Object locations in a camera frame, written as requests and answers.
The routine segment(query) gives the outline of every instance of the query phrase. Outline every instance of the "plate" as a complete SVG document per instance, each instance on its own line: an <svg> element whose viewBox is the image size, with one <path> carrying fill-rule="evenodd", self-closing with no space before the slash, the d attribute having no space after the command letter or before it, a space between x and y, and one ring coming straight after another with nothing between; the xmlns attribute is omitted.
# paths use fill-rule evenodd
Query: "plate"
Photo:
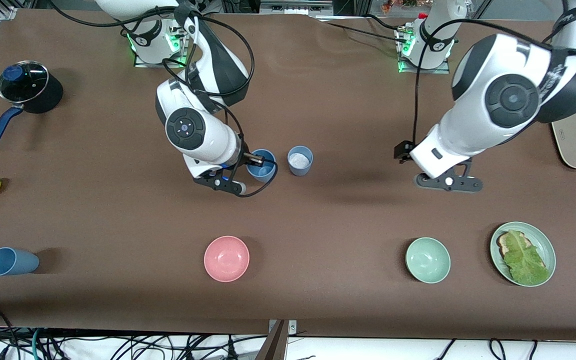
<svg viewBox="0 0 576 360"><path fill-rule="evenodd" d="M526 235L526 238L530 240L532 245L537 248L537 253L541 257L541 260L543 260L543 263L546 264L546 269L549 273L548 278L541 284L520 284L519 282L513 280L513 277L510 275L510 269L504 262L504 258L501 256L501 251L499 250L499 245L497 244L499 237L504 233L507 233L509 230L521 231ZM492 234L492 239L490 239L490 256L492 257L494 266L503 275L504 278L508 279L513 284L527 288L539 287L540 285L546 284L546 282L548 282L548 280L553 277L555 266L557 265L555 249L553 248L553 244L551 244L551 240L549 240L548 237L546 237L546 235L541 230L539 230L539 228L536 228L529 223L519 221L507 222L494 231L494 234Z"/></svg>

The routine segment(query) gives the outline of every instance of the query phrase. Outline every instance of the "white floor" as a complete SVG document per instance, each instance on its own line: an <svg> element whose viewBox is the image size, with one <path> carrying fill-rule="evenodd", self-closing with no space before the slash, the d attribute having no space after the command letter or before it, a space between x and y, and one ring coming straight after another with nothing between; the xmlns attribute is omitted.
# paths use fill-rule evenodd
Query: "white floor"
<svg viewBox="0 0 576 360"><path fill-rule="evenodd" d="M245 337L237 335L234 339ZM172 337L175 346L186 344L185 336ZM221 346L228 341L226 335L214 335L202 342L201 346ZM258 351L264 339L252 339L235 344L238 354ZM101 341L72 340L65 342L62 350L70 360L109 360L115 351L125 341L121 339L105 339ZM313 360L434 360L438 358L448 340L425 339L348 339L348 338L308 338L291 337L288 340L286 360L304 360L311 357ZM530 341L503 341L503 348L507 360L527 360L533 343ZM0 351L5 347L0 342ZM208 351L194 351L192 355L199 360ZM219 351L210 356L211 360L218 359ZM165 359L171 359L170 351L165 353ZM130 359L130 352L122 360ZM9 350L7 360L16 360L17 353ZM32 356L22 353L23 360L32 360ZM160 351L146 351L139 357L141 360L162 360ZM576 342L545 342L540 341L534 360L570 360L576 358ZM457 340L453 344L444 360L494 360L488 348L487 340Z"/></svg>

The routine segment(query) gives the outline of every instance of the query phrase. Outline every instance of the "lettuce leaf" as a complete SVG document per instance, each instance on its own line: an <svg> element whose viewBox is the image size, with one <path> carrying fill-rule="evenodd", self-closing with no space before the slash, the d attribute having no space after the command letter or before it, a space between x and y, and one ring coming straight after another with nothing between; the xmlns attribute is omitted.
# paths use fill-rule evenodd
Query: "lettuce leaf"
<svg viewBox="0 0 576 360"><path fill-rule="evenodd" d="M508 252L503 261L510 268L510 275L519 284L539 285L548 279L548 269L542 265L542 258L535 246L526 246L521 233L516 230L508 231L505 238Z"/></svg>

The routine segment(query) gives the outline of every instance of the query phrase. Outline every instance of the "cup with white powder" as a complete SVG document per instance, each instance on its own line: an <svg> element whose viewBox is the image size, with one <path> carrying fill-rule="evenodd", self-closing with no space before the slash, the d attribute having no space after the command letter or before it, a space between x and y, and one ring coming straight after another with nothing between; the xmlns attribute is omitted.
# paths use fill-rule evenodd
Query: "cup with white powder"
<svg viewBox="0 0 576 360"><path fill-rule="evenodd" d="M313 152L306 146L295 146L288 151L290 171L297 176L304 176L311 170Z"/></svg>

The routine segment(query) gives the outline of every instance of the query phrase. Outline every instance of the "lid knob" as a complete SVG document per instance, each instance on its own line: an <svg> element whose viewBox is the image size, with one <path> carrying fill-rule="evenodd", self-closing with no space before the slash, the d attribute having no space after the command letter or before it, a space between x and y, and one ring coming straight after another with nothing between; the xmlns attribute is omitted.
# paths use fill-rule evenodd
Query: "lid knob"
<svg viewBox="0 0 576 360"><path fill-rule="evenodd" d="M24 69L18 64L12 64L4 69L3 77L9 82L16 82L20 80L24 75Z"/></svg>

